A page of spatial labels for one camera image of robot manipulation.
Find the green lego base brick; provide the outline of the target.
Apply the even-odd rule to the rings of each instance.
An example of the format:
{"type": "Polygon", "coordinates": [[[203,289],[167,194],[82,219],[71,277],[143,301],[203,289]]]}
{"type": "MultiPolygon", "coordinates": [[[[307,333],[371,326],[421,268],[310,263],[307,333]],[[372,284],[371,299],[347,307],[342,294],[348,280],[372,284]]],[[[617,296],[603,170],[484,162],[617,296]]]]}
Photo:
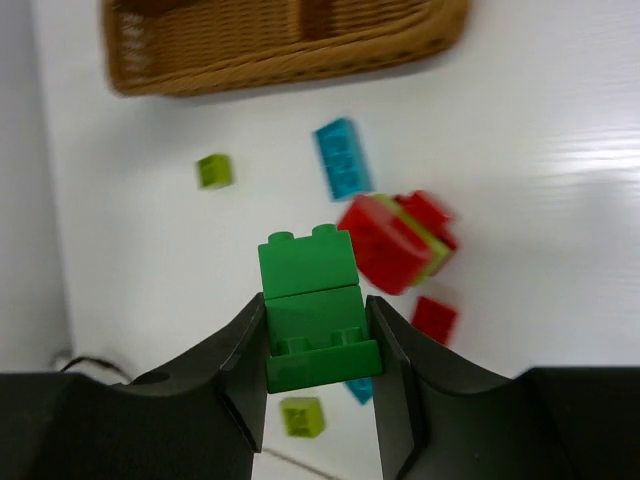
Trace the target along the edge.
{"type": "Polygon", "coordinates": [[[258,246],[272,394],[383,372],[371,337],[348,232],[333,224],[297,237],[276,232],[258,246]]]}

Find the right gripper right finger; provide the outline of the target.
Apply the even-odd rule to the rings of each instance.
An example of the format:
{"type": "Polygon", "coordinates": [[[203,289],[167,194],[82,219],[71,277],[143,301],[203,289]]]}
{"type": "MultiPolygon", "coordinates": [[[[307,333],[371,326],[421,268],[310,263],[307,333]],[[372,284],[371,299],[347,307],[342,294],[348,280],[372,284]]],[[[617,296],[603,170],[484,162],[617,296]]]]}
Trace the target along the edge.
{"type": "Polygon", "coordinates": [[[383,373],[373,380],[387,479],[635,479],[639,371],[536,367],[509,379],[366,303],[383,373]]]}

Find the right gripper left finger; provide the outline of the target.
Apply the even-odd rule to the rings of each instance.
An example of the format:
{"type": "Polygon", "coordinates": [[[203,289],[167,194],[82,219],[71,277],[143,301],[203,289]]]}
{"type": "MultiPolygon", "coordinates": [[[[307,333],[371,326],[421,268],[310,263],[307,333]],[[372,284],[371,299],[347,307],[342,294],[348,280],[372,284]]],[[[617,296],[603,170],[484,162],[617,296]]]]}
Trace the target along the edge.
{"type": "Polygon", "coordinates": [[[248,479],[261,450],[265,302],[129,384],[80,373],[1,378],[5,479],[248,479]]]}

